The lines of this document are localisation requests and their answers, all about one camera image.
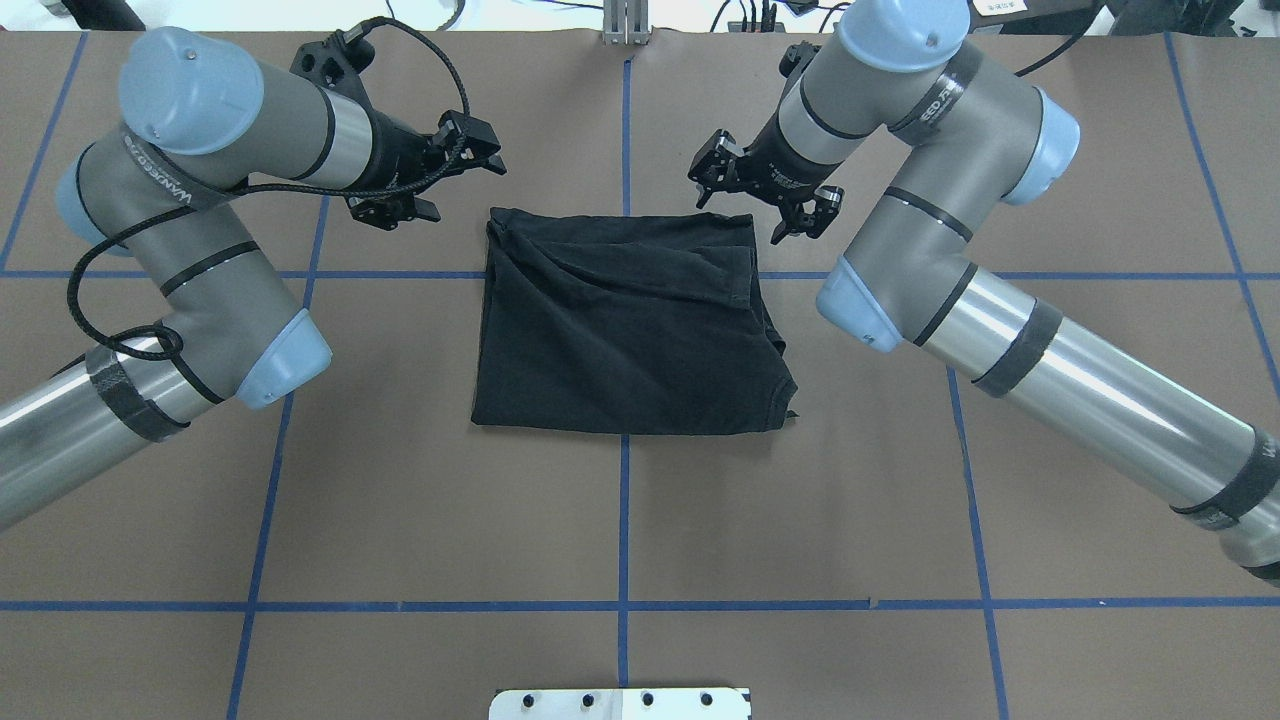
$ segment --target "black cable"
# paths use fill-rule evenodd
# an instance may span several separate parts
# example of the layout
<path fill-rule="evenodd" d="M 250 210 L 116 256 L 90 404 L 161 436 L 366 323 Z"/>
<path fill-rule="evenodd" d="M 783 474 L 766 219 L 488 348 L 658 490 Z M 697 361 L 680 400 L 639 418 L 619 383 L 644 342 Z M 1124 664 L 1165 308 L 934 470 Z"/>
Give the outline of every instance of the black cable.
<path fill-rule="evenodd" d="M 449 29 L 451 27 L 453 27 L 454 23 L 458 22 L 458 18 L 462 17 L 462 10 L 466 6 L 467 6 L 467 0 L 453 0 L 453 14 L 449 15 L 449 19 L 444 20 L 443 23 L 440 23 L 440 27 L 435 28 L 435 31 L 436 32 L 442 32 L 442 31 L 445 31 L 445 29 Z"/>
<path fill-rule="evenodd" d="M 724 14 L 724 8 L 728 8 L 728 4 L 730 4 L 730 3 L 732 3 L 732 1 L 733 1 L 733 0 L 724 0 L 724 3 L 723 3 L 723 4 L 721 4 L 721 9 L 719 9 L 719 10 L 716 10 L 716 18 L 714 18 L 714 19 L 712 19 L 712 29 L 709 29 L 709 31 L 707 31 L 707 32 L 716 32 L 716 26 L 718 26 L 718 24 L 719 24 L 719 17 Z"/>
<path fill-rule="evenodd" d="M 1089 6 L 1089 22 L 1084 23 L 1084 27 L 1082 27 L 1079 31 L 1071 35 L 1071 37 L 1068 37 L 1066 42 L 1059 45 L 1056 50 L 1053 50 L 1048 55 L 1044 55 L 1039 60 L 1036 60 L 1030 65 L 1027 65 L 1025 68 L 1018 70 L 1014 74 L 1018 77 L 1029 76 L 1036 70 L 1043 68 L 1044 65 L 1052 63 L 1062 53 L 1070 50 L 1071 46 L 1075 45 L 1082 37 L 1084 37 L 1084 33 L 1089 31 L 1089 26 L 1093 24 L 1093 20 L 1098 17 L 1100 12 L 1102 12 L 1102 0 L 1093 0 L 1093 4 Z"/>
<path fill-rule="evenodd" d="M 419 181 L 403 186 L 388 187 L 384 190 L 346 191 L 346 190 L 310 187 L 303 184 L 262 183 L 262 184 L 251 184 L 247 187 L 242 187 L 239 190 L 233 191 L 232 195 L 244 196 L 256 192 L 300 192 L 303 195 L 329 195 L 340 197 L 387 197 L 389 195 L 397 195 L 407 191 L 417 193 L 430 187 L 435 182 L 438 182 L 442 177 L 444 177 L 447 172 L 449 172 L 453 168 L 457 159 L 462 154 L 463 146 L 466 145 L 467 141 L 466 119 L 471 115 L 471 101 L 467 99 L 466 87 L 462 86 L 462 77 L 458 76 L 458 69 L 453 67 L 453 61 L 449 60 L 449 56 L 444 54 L 444 50 L 440 50 L 440 47 L 436 44 L 431 42 L 431 40 L 428 38 L 425 35 L 402 23 L 401 20 L 397 20 L 394 18 L 372 18 L 361 23 L 361 27 L 365 29 L 365 32 L 369 32 L 374 28 L 383 26 L 390 26 L 398 28 L 411 35 L 419 42 L 426 45 L 433 53 L 435 53 L 435 55 L 440 59 L 440 61 L 444 63 L 444 67 L 449 70 L 449 76 L 453 78 L 453 83 L 458 88 L 458 97 L 462 100 L 462 119 L 460 123 L 461 127 L 457 128 L 458 138 L 451 147 L 448 160 L 445 160 L 435 172 L 429 173 L 426 177 Z M 159 225 L 161 223 L 168 223 L 169 220 L 175 220 L 184 215 L 189 215 L 191 213 L 195 211 L 196 211 L 195 209 L 183 205 L 180 208 L 174 208 L 173 210 L 160 213 L 159 215 L 154 215 L 151 218 L 147 218 L 146 220 L 142 220 L 141 223 L 124 228 L 123 231 L 95 245 L 92 249 L 90 249 L 88 252 L 81 256 L 79 261 L 77 261 L 76 266 L 72 269 L 70 278 L 68 278 L 67 281 L 67 307 L 68 310 L 70 310 L 72 320 L 76 322 L 76 325 L 79 327 L 81 332 L 83 332 L 91 340 L 106 347 L 108 350 L 119 352 L 122 355 L 128 355 L 129 357 L 137 357 L 138 360 L 173 360 L 182 352 L 183 348 L 182 336 L 178 334 L 177 331 L 166 328 L 160 324 L 140 325 L 136 328 L 129 328 L 122 333 L 116 333 L 114 336 L 104 334 L 97 328 L 95 328 L 92 323 L 88 322 L 88 318 L 86 318 L 84 313 L 81 310 L 79 288 L 82 281 L 84 279 L 84 273 L 88 270 L 90 264 L 104 252 L 115 247 L 116 245 L 120 245 L 122 242 L 138 234 L 140 232 L 154 228 L 155 225 Z M 140 337 L 161 338 L 163 340 L 161 345 L 165 345 L 166 342 L 169 347 L 166 347 L 161 352 L 150 352 L 150 351 L 134 350 L 133 347 L 129 347 L 123 342 L 125 340 L 136 340 Z"/>
<path fill-rule="evenodd" d="M 588 5 L 586 3 L 570 3 L 568 0 L 534 0 L 534 3 L 547 3 L 549 5 L 564 5 L 566 8 L 586 8 L 588 10 L 603 10 L 600 5 Z"/>
<path fill-rule="evenodd" d="M 449 56 L 444 54 L 444 50 L 440 50 L 439 45 L 431 42 L 429 37 L 426 37 L 417 29 L 402 23 L 401 20 L 393 20 L 392 18 L 372 18 L 361 23 L 361 26 L 365 26 L 365 29 L 374 29 L 383 26 L 399 28 L 407 32 L 408 35 L 413 36 L 413 38 L 421 42 L 422 45 L 426 45 L 431 50 L 431 53 L 435 53 L 435 56 L 440 59 L 440 61 L 444 64 L 444 68 L 449 70 L 449 76 L 453 78 L 453 85 L 458 88 L 458 97 L 462 100 L 462 122 L 466 123 L 466 119 L 471 115 L 471 101 L 467 99 L 467 91 L 462 86 L 462 77 L 458 76 L 458 69 L 453 67 L 453 61 L 449 60 Z M 329 190 L 324 187 L 311 187 L 306 184 L 275 182 L 275 183 L 251 184 L 248 187 L 242 187 L 237 191 L 233 191 L 233 195 L 241 195 L 241 196 L 253 195 L 255 192 L 300 192 L 302 195 L 329 195 L 335 197 L 387 197 L 388 195 L 394 195 L 404 191 L 413 191 L 416 193 L 435 184 L 435 182 L 438 182 L 442 177 L 444 177 L 444 173 L 447 173 L 453 168 L 453 160 L 458 156 L 458 154 L 462 152 L 462 147 L 463 145 L 466 145 L 466 141 L 467 141 L 466 128 L 460 127 L 458 140 L 453 143 L 453 147 L 451 147 L 449 161 L 440 165 L 434 173 L 430 173 L 426 177 L 413 181 L 408 184 L 394 186 L 383 190 Z"/>
<path fill-rule="evenodd" d="M 178 218 L 182 218 L 183 215 L 189 215 L 195 211 L 196 211 L 195 209 L 183 205 L 180 208 L 174 208 L 173 210 L 169 210 L 166 213 L 160 213 L 159 215 L 147 218 L 141 223 L 129 225 L 128 228 L 113 234 L 111 237 L 95 245 L 88 252 L 81 256 L 79 261 L 77 261 L 76 266 L 72 269 L 70 278 L 67 281 L 67 309 L 70 310 L 72 320 L 76 322 L 76 327 L 78 327 L 81 332 L 87 334 L 90 340 L 108 347 L 109 350 L 114 350 L 115 352 L 122 352 L 131 357 L 137 357 L 138 360 L 172 360 L 173 357 L 177 357 L 179 352 L 182 352 L 183 347 L 182 336 L 178 334 L 177 331 L 159 324 L 138 325 L 136 328 L 129 328 L 122 333 L 116 333 L 114 336 L 102 334 L 101 332 L 99 332 L 97 328 L 93 327 L 92 323 L 88 322 L 88 318 L 84 316 L 84 311 L 81 310 L 79 286 L 81 281 L 84 279 L 84 272 L 88 270 L 90 263 L 96 260 L 99 255 L 106 252 L 108 250 L 115 247 L 116 245 L 124 242 L 125 240 L 138 234 L 140 232 L 147 228 L 159 225 L 160 223 L 168 223 L 169 220 L 175 220 Z M 165 340 L 169 341 L 169 347 L 163 352 L 148 352 L 143 350 L 134 350 L 128 345 L 124 345 L 123 342 L 125 340 L 136 340 L 140 337 L 155 337 L 155 338 L 164 337 Z"/>
<path fill-rule="evenodd" d="M 831 15 L 835 15 L 838 10 L 845 10 L 849 8 L 849 3 L 836 3 L 833 6 L 827 8 L 827 17 L 822 18 L 822 24 L 818 26 L 818 32 L 827 29 L 827 22 L 831 20 Z"/>

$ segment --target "black t-shirt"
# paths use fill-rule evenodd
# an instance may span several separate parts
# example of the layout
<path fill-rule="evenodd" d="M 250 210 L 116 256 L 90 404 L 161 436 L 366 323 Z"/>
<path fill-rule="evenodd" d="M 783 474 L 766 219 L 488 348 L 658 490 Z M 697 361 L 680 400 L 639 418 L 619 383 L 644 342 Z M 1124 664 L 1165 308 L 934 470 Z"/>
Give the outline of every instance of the black t-shirt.
<path fill-rule="evenodd" d="M 782 425 L 796 386 L 749 215 L 490 211 L 471 420 L 634 434 Z"/>

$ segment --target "gray robot arm segment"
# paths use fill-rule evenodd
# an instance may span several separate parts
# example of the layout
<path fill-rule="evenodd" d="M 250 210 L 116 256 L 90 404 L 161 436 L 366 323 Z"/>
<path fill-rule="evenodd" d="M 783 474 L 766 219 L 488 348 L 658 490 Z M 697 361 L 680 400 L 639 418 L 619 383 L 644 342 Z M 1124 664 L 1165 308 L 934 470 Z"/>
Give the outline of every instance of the gray robot arm segment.
<path fill-rule="evenodd" d="M 854 4 L 735 169 L 809 163 L 795 200 L 882 124 L 911 145 L 837 259 L 819 311 L 876 350 L 923 347 L 1216 532 L 1228 557 L 1280 587 L 1271 436 L 965 259 L 995 205 L 1038 197 L 1079 142 L 1075 120 L 1042 90 L 964 42 L 965 12 L 959 1 Z M 690 174 L 705 191 L 724 173 Z M 767 181 L 756 173 L 730 190 L 781 205 L 781 193 L 759 192 Z"/>

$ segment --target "blue grid line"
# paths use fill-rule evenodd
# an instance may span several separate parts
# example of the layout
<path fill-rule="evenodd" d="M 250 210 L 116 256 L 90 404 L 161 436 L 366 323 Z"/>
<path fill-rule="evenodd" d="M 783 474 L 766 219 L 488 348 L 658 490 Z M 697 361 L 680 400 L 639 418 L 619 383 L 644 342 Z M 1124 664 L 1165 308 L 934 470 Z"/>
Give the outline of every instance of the blue grid line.
<path fill-rule="evenodd" d="M 1006 281 L 1234 281 L 1235 273 L 1036 272 L 996 273 Z"/>
<path fill-rule="evenodd" d="M 302 291 L 302 306 L 311 307 L 311 295 L 316 288 L 316 275 L 320 268 L 320 249 L 324 247 L 324 228 L 329 222 L 329 196 L 320 197 L 320 217 L 316 218 L 316 233 L 311 240 L 311 261 L 307 264 L 307 284 Z"/>
<path fill-rule="evenodd" d="M 1192 149 L 1196 151 L 1196 161 L 1199 164 L 1201 174 L 1204 176 L 1204 187 L 1208 190 L 1208 199 L 1213 204 L 1213 214 L 1217 215 L 1217 225 L 1222 231 L 1222 240 L 1226 242 L 1226 251 L 1231 256 L 1231 266 L 1235 268 L 1235 277 L 1240 283 L 1240 293 L 1244 296 L 1244 305 L 1249 310 L 1249 322 L 1253 323 L 1253 333 L 1262 347 L 1262 357 L 1267 364 L 1267 373 L 1271 375 L 1271 389 L 1280 398 L 1280 373 L 1276 372 L 1275 357 L 1271 356 L 1271 345 L 1267 342 L 1267 333 L 1262 329 L 1262 318 L 1258 307 L 1253 302 L 1253 291 L 1244 275 L 1244 264 L 1240 261 L 1240 252 L 1231 236 L 1231 227 L 1226 222 L 1226 211 L 1222 209 L 1221 197 L 1217 193 L 1217 183 L 1213 182 L 1213 173 L 1208 169 L 1208 160 L 1204 158 L 1204 147 L 1199 141 L 1199 132 L 1196 129 L 1196 120 L 1192 118 L 1192 106 L 1187 101 L 1187 88 L 1183 87 L 1183 73 L 1178 67 L 1178 53 L 1174 50 L 1174 37 L 1165 32 L 1165 51 L 1169 54 L 1169 68 L 1174 73 L 1174 87 L 1178 90 L 1178 102 L 1183 108 L 1183 119 L 1187 122 L 1187 133 L 1190 136 Z"/>
<path fill-rule="evenodd" d="M 84 54 L 84 44 L 87 41 L 88 33 L 82 32 L 79 41 L 76 44 L 76 53 L 72 54 L 72 63 L 67 68 L 67 77 L 63 78 L 63 88 L 58 92 L 58 100 L 54 102 L 54 111 L 49 114 L 49 124 L 45 126 L 45 135 L 40 138 L 40 149 L 36 150 L 36 159 L 31 161 L 31 172 L 27 173 L 27 184 L 22 187 L 22 195 L 18 197 L 18 209 L 13 213 L 13 222 L 9 223 L 9 234 L 4 238 L 4 247 L 0 247 L 0 270 L 4 270 L 5 264 L 9 263 L 9 252 L 13 251 L 13 243 L 18 240 L 22 214 L 27 211 L 31 192 L 36 188 L 40 167 L 45 164 L 45 152 L 49 150 L 49 141 L 52 140 L 58 118 L 63 114 L 63 105 L 67 102 L 67 94 L 72 88 L 72 79 L 76 77 L 77 68 L 79 68 L 79 59 Z"/>
<path fill-rule="evenodd" d="M 951 392 L 951 413 L 960 438 L 960 457 L 964 461 L 964 482 L 969 493 L 969 532 L 973 536 L 973 555 L 978 564 L 978 588 L 982 591 L 982 616 L 987 624 L 987 651 L 991 653 L 991 676 L 996 684 L 996 708 L 1000 720 L 1009 720 L 1009 698 L 1005 696 L 1005 669 L 1000 660 L 1000 637 L 996 634 L 996 611 L 991 600 L 991 582 L 987 578 L 987 552 L 982 543 L 982 518 L 978 514 L 978 492 L 973 486 L 973 462 L 969 457 L 969 437 L 964 429 L 964 409 L 960 406 L 960 387 L 956 372 L 947 368 L 947 387 Z"/>
<path fill-rule="evenodd" d="M 631 436 L 622 436 L 618 459 L 618 687 L 630 683 L 631 607 Z"/>
<path fill-rule="evenodd" d="M 0 612 L 244 612 L 246 602 L 0 600 Z"/>
<path fill-rule="evenodd" d="M 631 217 L 631 60 L 622 61 L 622 215 Z"/>
<path fill-rule="evenodd" d="M 280 270 L 284 279 L 306 279 L 308 270 Z M 1233 282 L 1242 277 L 1251 282 L 1280 281 L 1280 273 L 1105 273 L 1105 272 L 1052 272 L 1009 270 L 996 275 L 1006 281 L 1174 281 L 1174 282 Z M 0 270 L 0 278 L 13 279 L 67 279 L 70 270 Z M 142 270 L 88 270 L 86 278 L 147 279 Z M 484 270 L 316 270 L 316 279 L 425 279 L 425 281 L 483 281 Z M 762 281 L 823 281 L 824 272 L 765 270 Z"/>
<path fill-rule="evenodd" d="M 259 602 L 259 612 L 617 612 L 612 600 L 499 600 L 499 601 L 275 601 Z"/>
<path fill-rule="evenodd" d="M 248 602 L 244 607 L 244 624 L 241 626 L 239 651 L 236 653 L 236 674 L 232 676 L 230 697 L 227 701 L 227 720 L 236 720 L 239 712 L 239 696 L 244 685 L 244 669 L 248 665 L 248 647 L 253 638 L 253 620 L 257 614 L 257 596 L 262 583 L 262 565 L 266 561 L 266 541 L 271 534 L 271 516 L 275 512 L 275 492 L 280 483 L 280 466 L 284 464 L 284 436 L 289 429 L 293 414 L 293 393 L 284 396 L 280 410 L 280 429 L 275 436 L 275 455 L 271 459 L 271 477 L 266 484 L 266 502 L 262 506 L 262 523 L 257 532 L 257 550 L 253 553 L 253 574 L 248 585 Z"/>
<path fill-rule="evenodd" d="M 631 217 L 631 60 L 622 61 L 622 215 Z M 618 687 L 631 682 L 631 436 L 618 438 Z"/>
<path fill-rule="evenodd" d="M 0 272 L 0 278 L 14 278 L 14 279 L 68 279 L 72 277 L 70 270 L 3 270 Z M 151 275 L 142 270 L 87 270 L 84 273 L 86 279 L 147 279 Z"/>
<path fill-rule="evenodd" d="M 244 612 L 248 602 L 150 600 L 0 600 L 0 612 Z M 983 610 L 982 600 L 631 600 L 627 612 L 938 612 Z M 613 600 L 260 601 L 261 612 L 503 614 L 617 612 Z M 1275 596 L 993 598 L 993 610 L 1280 607 Z"/>
<path fill-rule="evenodd" d="M 311 242 L 311 260 L 307 265 L 307 284 L 302 293 L 302 306 L 311 306 L 315 292 L 316 270 L 320 265 L 320 252 L 324 247 L 324 231 L 329 219 L 329 197 L 320 200 L 320 213 L 316 217 L 315 238 Z M 284 438 L 293 416 L 293 393 L 284 397 L 280 409 L 280 428 L 275 437 L 275 454 L 271 457 L 271 475 L 266 484 L 266 502 L 262 505 L 262 523 L 257 532 L 257 550 L 253 553 L 253 574 L 248 584 L 248 603 L 244 609 L 244 623 L 241 626 L 241 644 L 236 655 L 236 674 L 232 676 L 232 689 L 227 700 L 227 720 L 236 720 L 239 714 L 241 691 L 244 687 L 244 670 L 248 666 L 250 643 L 253 639 L 253 621 L 257 616 L 257 597 L 262 585 L 262 566 L 266 564 L 266 546 L 271 536 L 271 518 L 275 514 L 275 496 L 280 486 L 280 469 L 284 465 Z"/>
<path fill-rule="evenodd" d="M 316 270 L 323 279 L 483 281 L 484 270 Z"/>
<path fill-rule="evenodd" d="M 828 273 L 810 270 L 762 270 L 762 281 L 824 281 Z"/>
<path fill-rule="evenodd" d="M 1124 610 L 1132 607 L 1280 607 L 1280 596 L 1261 597 L 1073 597 L 993 600 L 996 610 Z"/>
<path fill-rule="evenodd" d="M 982 610 L 979 600 L 677 600 L 632 601 L 634 612 L 878 612 Z"/>

